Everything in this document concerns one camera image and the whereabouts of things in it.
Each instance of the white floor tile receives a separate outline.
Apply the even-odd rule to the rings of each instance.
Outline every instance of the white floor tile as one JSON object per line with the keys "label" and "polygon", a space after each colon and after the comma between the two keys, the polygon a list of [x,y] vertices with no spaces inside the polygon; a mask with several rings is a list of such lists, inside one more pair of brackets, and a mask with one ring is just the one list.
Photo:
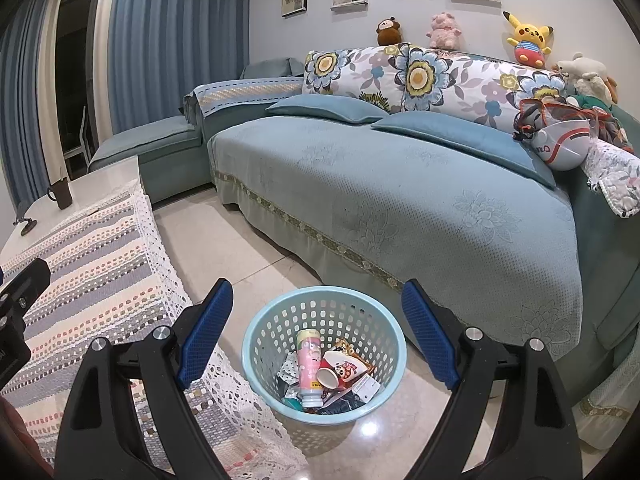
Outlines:
{"label": "white floor tile", "polygon": [[[232,366],[242,372],[242,339],[254,315],[285,292],[319,285],[318,277],[255,231],[242,213],[227,210],[213,189],[161,207],[155,216],[172,264],[194,301],[204,298],[220,276],[234,284],[234,308],[220,346]],[[403,479],[424,449],[448,400],[444,385],[408,346],[407,368],[395,394],[355,424],[315,428],[278,416],[309,462],[309,470],[295,478]],[[500,401],[500,397],[490,400],[466,468],[484,459]],[[602,455],[583,452],[585,474]]]}
{"label": "white floor tile", "polygon": [[169,258],[193,301],[220,277],[237,283],[289,254],[207,189],[154,211]]}

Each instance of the blue gripper pad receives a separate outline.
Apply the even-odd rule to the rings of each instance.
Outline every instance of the blue gripper pad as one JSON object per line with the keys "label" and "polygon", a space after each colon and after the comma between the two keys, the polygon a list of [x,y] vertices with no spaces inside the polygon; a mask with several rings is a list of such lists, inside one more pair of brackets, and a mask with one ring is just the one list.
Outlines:
{"label": "blue gripper pad", "polygon": [[225,280],[182,345],[180,370],[175,378],[182,390],[186,390],[191,381],[202,377],[233,304],[234,290]]}
{"label": "blue gripper pad", "polygon": [[456,370],[456,351],[430,306],[412,282],[406,282],[402,289],[402,310],[418,339],[431,373],[448,390],[452,390],[460,382],[460,375]]}

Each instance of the blue pillow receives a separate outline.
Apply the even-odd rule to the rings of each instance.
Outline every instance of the blue pillow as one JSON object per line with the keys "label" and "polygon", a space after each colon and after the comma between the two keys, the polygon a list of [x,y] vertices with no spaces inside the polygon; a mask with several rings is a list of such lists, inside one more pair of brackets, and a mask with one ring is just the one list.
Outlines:
{"label": "blue pillow", "polygon": [[372,124],[374,130],[430,140],[469,153],[551,189],[556,187],[548,166],[509,134],[436,112],[402,112]]}
{"label": "blue pillow", "polygon": [[287,97],[267,108],[267,113],[318,117],[347,124],[370,124],[389,117],[384,110],[366,101],[326,94],[300,94]]}

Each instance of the pink bottle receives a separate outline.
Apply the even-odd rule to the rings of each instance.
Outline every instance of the pink bottle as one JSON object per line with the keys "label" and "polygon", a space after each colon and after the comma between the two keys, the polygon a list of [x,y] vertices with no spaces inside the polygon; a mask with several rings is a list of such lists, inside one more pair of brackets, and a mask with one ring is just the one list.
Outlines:
{"label": "pink bottle", "polygon": [[316,374],[320,367],[320,333],[318,330],[301,330],[296,338],[298,349],[298,374],[303,408],[322,408],[322,384]]}

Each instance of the striped tablecloth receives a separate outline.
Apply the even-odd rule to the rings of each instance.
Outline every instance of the striped tablecloth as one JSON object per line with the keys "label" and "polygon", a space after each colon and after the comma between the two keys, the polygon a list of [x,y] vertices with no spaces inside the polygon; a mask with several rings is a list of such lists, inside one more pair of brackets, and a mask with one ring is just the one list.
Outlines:
{"label": "striped tablecloth", "polygon": [[[191,300],[166,255],[139,183],[57,226],[2,263],[8,282],[34,258],[47,261],[51,285],[25,317],[31,361],[4,396],[20,412],[53,464],[66,399],[88,344],[142,339],[171,324]],[[218,276],[212,276],[212,285]],[[169,469],[141,381],[133,397],[156,466]],[[196,420],[233,478],[288,478],[306,465],[273,413],[216,347],[203,378],[186,392]]]}

